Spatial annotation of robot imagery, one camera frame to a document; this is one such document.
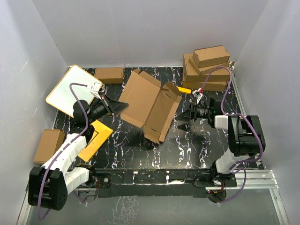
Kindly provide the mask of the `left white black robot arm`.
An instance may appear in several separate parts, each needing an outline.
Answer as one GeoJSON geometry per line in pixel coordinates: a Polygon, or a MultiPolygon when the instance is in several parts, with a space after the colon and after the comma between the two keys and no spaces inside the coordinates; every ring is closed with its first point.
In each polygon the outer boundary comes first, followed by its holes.
{"type": "Polygon", "coordinates": [[[85,100],[73,104],[73,120],[69,134],[56,153],[41,167],[33,167],[29,174],[28,203],[49,210],[61,210],[68,195],[84,184],[92,187],[97,176],[87,167],[69,167],[78,154],[86,148],[94,133],[93,122],[104,115],[114,116],[129,106],[101,95],[89,105],[85,100]]]}

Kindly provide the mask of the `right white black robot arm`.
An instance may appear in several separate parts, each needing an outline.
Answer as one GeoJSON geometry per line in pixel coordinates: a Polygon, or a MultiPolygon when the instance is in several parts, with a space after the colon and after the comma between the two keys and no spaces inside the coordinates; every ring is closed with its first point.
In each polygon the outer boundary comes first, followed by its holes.
{"type": "Polygon", "coordinates": [[[265,139],[258,116],[224,115],[221,99],[211,98],[209,105],[203,101],[192,102],[189,107],[175,117],[176,120],[190,122],[206,119],[215,129],[228,132],[228,149],[207,172],[192,175],[196,186],[212,184],[224,187],[234,178],[235,169],[245,161],[261,156],[265,150],[265,139]]]}

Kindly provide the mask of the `large stacked cardboard box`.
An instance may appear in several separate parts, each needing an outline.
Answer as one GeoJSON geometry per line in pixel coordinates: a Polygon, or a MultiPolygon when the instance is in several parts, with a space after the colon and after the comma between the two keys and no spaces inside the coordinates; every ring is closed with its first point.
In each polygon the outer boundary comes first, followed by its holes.
{"type": "MultiPolygon", "coordinates": [[[[192,58],[192,54],[183,55],[183,81],[204,82],[209,73],[198,75],[191,64],[188,62],[188,58],[192,58]]],[[[229,72],[225,68],[219,68],[211,73],[208,82],[225,82],[229,80],[229,77],[229,72]]]]}

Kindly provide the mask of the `top small stacked cardboard box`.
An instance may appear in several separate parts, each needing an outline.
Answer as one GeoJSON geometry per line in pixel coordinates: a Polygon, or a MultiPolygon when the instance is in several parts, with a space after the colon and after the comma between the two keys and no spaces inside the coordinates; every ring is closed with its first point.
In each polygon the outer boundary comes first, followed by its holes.
{"type": "Polygon", "coordinates": [[[223,45],[196,49],[192,59],[198,68],[226,63],[230,58],[229,52],[223,45]]]}

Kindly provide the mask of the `small yellow block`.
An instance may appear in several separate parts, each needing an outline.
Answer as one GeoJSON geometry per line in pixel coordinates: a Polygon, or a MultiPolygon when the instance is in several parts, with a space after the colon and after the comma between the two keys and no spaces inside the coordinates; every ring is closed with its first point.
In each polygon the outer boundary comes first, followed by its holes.
{"type": "Polygon", "coordinates": [[[177,87],[179,92],[184,93],[184,94],[188,94],[190,95],[192,90],[191,89],[187,89],[187,88],[183,88],[183,87],[177,87]]]}

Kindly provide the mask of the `yellow card with black drawing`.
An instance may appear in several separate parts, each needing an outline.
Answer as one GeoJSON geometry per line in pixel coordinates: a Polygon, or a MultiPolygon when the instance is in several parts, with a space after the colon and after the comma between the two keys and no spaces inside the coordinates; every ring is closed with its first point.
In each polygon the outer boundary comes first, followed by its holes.
{"type": "Polygon", "coordinates": [[[93,122],[92,126],[95,129],[92,139],[87,144],[87,146],[78,154],[78,157],[86,163],[88,163],[91,160],[91,158],[96,154],[98,149],[106,142],[106,140],[113,133],[112,129],[110,129],[98,120],[93,122]]]}

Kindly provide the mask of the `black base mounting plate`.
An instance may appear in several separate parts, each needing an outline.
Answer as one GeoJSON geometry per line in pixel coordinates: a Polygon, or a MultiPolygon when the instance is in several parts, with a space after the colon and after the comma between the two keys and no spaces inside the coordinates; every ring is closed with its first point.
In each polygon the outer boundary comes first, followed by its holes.
{"type": "Polygon", "coordinates": [[[237,187],[233,174],[218,175],[210,169],[95,169],[91,187],[99,198],[118,196],[192,196],[205,198],[208,191],[237,187]]]}

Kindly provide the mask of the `white board with wooden frame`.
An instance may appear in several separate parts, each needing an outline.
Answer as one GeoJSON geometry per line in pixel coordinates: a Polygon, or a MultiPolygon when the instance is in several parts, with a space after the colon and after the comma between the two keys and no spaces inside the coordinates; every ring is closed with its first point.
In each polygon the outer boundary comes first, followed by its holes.
{"type": "Polygon", "coordinates": [[[89,89],[94,82],[101,81],[81,67],[73,65],[47,96],[46,102],[73,117],[73,105],[77,99],[91,104],[95,98],[89,89]]]}

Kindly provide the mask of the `aluminium frame rail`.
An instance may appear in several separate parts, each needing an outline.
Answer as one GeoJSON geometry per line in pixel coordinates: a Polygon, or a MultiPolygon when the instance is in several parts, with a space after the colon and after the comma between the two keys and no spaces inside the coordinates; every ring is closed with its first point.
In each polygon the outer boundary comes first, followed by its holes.
{"type": "Polygon", "coordinates": [[[238,169],[217,173],[209,169],[100,169],[79,164],[61,172],[34,167],[26,188],[25,206],[20,212],[20,224],[25,224],[29,210],[38,206],[45,210],[61,210],[70,194],[87,203],[83,193],[93,198],[119,196],[191,196],[208,198],[214,203],[229,200],[228,191],[240,195],[247,189],[267,189],[270,192],[279,223],[289,223],[279,196],[279,188],[272,170],[238,169]]]}

